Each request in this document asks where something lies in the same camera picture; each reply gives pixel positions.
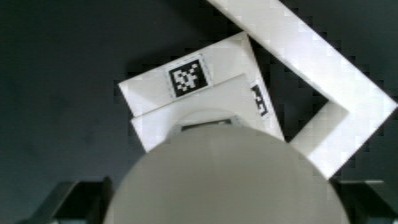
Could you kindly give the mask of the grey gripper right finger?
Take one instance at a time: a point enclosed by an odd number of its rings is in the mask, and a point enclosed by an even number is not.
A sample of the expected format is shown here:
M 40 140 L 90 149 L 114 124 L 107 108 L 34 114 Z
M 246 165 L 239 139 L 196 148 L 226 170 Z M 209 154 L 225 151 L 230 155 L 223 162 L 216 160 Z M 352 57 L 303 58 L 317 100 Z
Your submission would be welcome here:
M 398 193 L 383 180 L 333 180 L 351 224 L 398 224 Z

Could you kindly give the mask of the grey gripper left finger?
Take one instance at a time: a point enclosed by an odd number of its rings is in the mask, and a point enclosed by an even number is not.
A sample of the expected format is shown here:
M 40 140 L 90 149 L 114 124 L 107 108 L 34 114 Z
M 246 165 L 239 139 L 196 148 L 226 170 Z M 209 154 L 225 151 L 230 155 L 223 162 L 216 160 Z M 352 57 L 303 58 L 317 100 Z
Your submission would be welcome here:
M 111 177 L 61 182 L 24 224 L 104 224 L 113 195 Z

